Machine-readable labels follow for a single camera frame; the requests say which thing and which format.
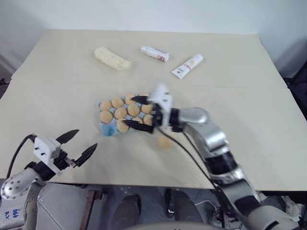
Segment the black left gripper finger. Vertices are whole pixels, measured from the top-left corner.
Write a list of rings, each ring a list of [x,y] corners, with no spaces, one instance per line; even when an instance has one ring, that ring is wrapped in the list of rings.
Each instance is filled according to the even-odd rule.
[[[68,141],[70,141],[78,132],[79,132],[78,129],[74,129],[74,130],[68,131],[68,132],[62,134],[61,136],[59,136],[56,139],[56,141],[59,142],[60,144],[65,144]]]
[[[88,147],[82,154],[81,157],[79,157],[76,160],[76,166],[83,165],[94,153],[94,151],[97,148],[97,143],[93,144],[92,146]]]

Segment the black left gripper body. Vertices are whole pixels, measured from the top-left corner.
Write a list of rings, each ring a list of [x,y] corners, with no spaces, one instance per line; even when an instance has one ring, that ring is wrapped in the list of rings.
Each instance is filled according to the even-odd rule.
[[[54,159],[54,165],[60,171],[62,171],[62,170],[65,170],[68,167],[75,167],[76,163],[75,163],[74,159],[68,158],[68,154],[65,151],[60,150],[59,156]]]

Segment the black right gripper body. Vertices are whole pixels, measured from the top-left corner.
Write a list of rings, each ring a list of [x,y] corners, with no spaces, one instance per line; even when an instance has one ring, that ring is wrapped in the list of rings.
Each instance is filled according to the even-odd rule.
[[[169,123],[164,120],[166,115],[164,115],[162,108],[156,103],[153,104],[151,116],[154,128],[167,129],[169,127]]]

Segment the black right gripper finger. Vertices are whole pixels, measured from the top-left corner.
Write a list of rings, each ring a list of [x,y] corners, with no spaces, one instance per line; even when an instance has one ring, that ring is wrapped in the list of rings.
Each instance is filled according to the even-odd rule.
[[[154,126],[150,126],[150,125],[146,125],[146,124],[141,124],[138,121],[134,121],[134,120],[124,120],[123,121],[124,124],[126,124],[127,126],[138,130],[138,131],[143,131],[143,132],[147,132],[147,133],[153,133],[153,129]]]
[[[136,103],[140,103],[140,104],[151,104],[148,96],[139,96],[138,95],[138,96],[131,97],[131,100],[136,102]]]

